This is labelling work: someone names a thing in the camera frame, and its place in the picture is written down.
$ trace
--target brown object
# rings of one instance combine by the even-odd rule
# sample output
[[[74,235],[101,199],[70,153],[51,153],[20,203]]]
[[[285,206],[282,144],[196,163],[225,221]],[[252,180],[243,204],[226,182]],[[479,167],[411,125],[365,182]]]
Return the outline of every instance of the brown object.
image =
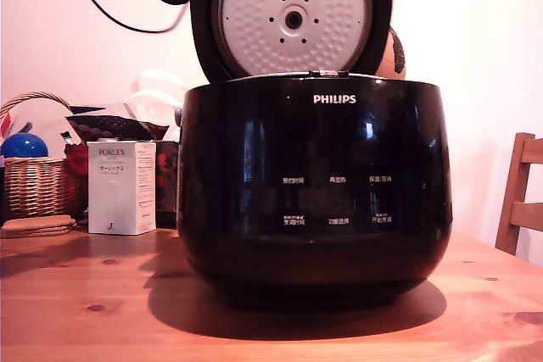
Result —
[[[23,218],[9,220],[6,222],[3,231],[31,231],[35,229],[50,228],[56,226],[72,226],[75,220],[69,215],[38,216],[36,218]]]
[[[51,99],[70,107],[64,99],[49,93],[26,93],[2,106],[0,123],[12,107],[36,98]],[[75,175],[64,159],[9,158],[4,163],[6,220],[61,214],[77,217],[87,208],[87,176]]]
[[[9,220],[2,226],[2,239],[16,237],[54,237],[71,231],[76,222],[68,215]]]
[[[543,164],[543,139],[535,139],[535,135],[529,133],[517,133],[495,240],[498,249],[513,256],[517,253],[521,227],[543,231],[543,203],[524,202],[532,164]]]
[[[71,231],[73,226],[59,226],[35,231],[2,233],[2,239],[16,239],[20,237],[57,237]]]
[[[543,270],[462,235],[396,303],[320,315],[225,305],[176,236],[3,241],[3,361],[541,362]]]
[[[392,27],[389,27],[389,37],[383,58],[375,75],[391,80],[404,80],[406,78],[406,55],[400,38]]]

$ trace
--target wooden chair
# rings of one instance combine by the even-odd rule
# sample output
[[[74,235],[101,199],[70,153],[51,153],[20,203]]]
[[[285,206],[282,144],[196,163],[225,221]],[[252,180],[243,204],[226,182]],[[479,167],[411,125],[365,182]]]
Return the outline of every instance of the wooden chair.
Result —
[[[507,177],[506,195],[501,209],[495,246],[513,256],[517,253],[520,228],[543,231],[543,203],[525,203],[529,167],[543,164],[543,139],[517,133]]]

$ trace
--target red fabric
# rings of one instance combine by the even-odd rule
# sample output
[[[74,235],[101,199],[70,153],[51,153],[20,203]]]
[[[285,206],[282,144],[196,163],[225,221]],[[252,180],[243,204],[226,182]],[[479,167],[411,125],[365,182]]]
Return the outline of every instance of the red fabric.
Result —
[[[79,176],[88,175],[88,147],[86,144],[67,144],[64,153],[66,154],[64,165],[68,171]]]

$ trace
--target inner lid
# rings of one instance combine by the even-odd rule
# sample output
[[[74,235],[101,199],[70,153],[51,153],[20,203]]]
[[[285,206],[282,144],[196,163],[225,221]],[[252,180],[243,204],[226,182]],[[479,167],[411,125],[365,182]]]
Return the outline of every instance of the inner lid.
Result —
[[[348,70],[372,23],[372,0],[219,0],[221,53],[240,75]]]

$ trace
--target black rice cooker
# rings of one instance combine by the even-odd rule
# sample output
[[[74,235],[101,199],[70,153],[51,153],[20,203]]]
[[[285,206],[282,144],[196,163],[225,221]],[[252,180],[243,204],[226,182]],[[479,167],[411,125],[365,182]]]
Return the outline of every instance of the black rice cooker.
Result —
[[[234,302],[374,304],[423,282],[451,234],[439,88],[337,71],[185,98],[177,227]]]

